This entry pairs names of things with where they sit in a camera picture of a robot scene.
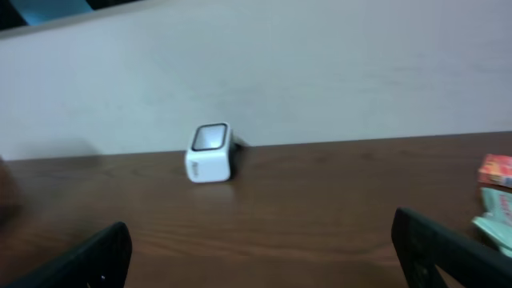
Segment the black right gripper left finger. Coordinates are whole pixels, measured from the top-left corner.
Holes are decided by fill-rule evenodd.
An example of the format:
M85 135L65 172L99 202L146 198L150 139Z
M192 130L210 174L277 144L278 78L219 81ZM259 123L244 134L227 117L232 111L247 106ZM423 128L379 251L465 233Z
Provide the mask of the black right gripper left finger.
M38 231L1 241L2 287L124 287L132 240L124 222L71 238Z

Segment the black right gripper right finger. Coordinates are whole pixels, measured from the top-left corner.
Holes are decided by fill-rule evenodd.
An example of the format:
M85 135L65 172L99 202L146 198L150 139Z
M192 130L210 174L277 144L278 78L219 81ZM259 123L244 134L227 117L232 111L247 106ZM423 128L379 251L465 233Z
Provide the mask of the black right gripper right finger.
M396 209L391 238L409 287L446 288L440 269L464 287L511 287L510 258L411 209Z

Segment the teal wet wipes pack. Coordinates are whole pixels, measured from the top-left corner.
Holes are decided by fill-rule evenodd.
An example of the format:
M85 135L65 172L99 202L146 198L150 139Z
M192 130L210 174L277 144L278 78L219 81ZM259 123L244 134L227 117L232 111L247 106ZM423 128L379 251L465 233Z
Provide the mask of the teal wet wipes pack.
M500 252L511 257L511 193L481 188L486 212L475 217L472 223L486 234Z

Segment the small orange box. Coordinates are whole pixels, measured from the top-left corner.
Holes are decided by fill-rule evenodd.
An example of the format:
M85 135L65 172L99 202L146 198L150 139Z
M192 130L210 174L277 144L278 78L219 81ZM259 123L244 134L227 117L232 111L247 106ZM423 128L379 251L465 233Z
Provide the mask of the small orange box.
M478 169L478 180L511 188L511 156L488 154Z

